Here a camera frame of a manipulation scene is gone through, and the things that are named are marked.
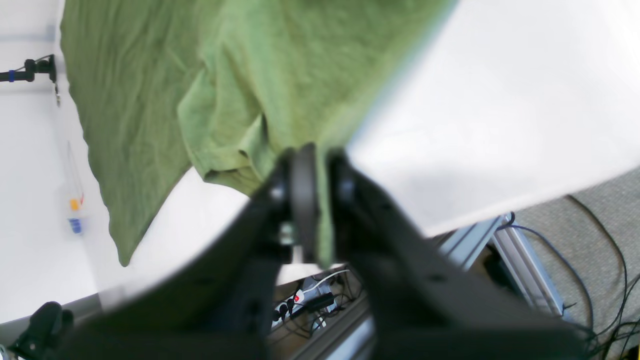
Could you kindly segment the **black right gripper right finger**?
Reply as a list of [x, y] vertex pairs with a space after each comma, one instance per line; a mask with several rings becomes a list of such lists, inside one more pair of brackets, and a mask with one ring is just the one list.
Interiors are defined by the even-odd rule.
[[457, 268], [342, 150], [327, 158], [335, 256], [359, 276], [372, 360], [584, 360], [566, 322]]

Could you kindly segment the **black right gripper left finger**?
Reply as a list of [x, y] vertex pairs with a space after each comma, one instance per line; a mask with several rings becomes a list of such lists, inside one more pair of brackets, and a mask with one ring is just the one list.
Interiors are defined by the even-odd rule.
[[80, 326], [57, 360], [264, 360], [274, 285], [293, 247], [317, 261], [313, 144], [286, 150], [268, 180], [201, 255], [162, 284]]

